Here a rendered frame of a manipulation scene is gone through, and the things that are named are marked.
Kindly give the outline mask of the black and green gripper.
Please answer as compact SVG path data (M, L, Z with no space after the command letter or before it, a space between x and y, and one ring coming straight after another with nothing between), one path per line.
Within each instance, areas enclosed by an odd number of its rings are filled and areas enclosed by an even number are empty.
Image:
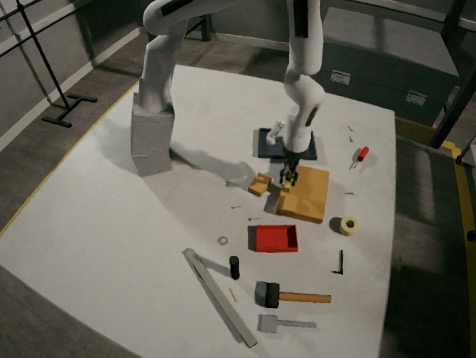
M285 155L284 161L286 161L284 165L285 169L283 168L281 170L281 174L285 176L286 181L292 181L296 167L298 166L300 159L304 158L307 155L308 148L303 152L292 152L286 149L282 143L281 150L282 153Z

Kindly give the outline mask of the red open tray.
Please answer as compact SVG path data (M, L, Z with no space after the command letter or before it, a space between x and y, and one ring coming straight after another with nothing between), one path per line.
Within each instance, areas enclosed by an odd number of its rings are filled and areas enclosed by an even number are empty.
M257 225L256 240L257 253L298 250L296 225Z

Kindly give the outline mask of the pale yellow ring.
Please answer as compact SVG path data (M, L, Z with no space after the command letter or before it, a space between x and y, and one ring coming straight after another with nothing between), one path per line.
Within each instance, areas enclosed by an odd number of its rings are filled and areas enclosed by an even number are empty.
M348 228L345 223L350 225L351 228ZM356 233L358 227L359 227L359 223L354 217L345 216L339 224L339 231L344 236L350 237L350 236L353 236Z

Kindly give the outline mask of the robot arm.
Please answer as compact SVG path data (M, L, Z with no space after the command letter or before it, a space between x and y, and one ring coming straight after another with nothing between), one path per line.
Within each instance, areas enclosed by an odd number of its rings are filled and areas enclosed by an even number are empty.
M158 37L146 46L137 104L150 112L161 112L167 108L176 59L183 45L189 18L217 12L241 1L156 0L149 4L143 15L143 25L149 33ZM309 77L320 70L322 63L320 0L286 2L290 62L283 85L287 96L297 105L289 108L286 123L278 120L274 124L266 143L274 145L282 141L286 149L303 152L309 147L313 120L325 101L324 89Z

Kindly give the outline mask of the black mallet with wooden handle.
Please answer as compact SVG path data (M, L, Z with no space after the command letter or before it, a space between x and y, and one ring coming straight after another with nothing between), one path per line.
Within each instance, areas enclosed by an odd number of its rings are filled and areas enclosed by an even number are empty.
M266 284L266 308L278 308L279 300L298 301L298 302L316 302L331 303L331 295L313 295L313 294L296 294L279 292L280 285L278 283Z

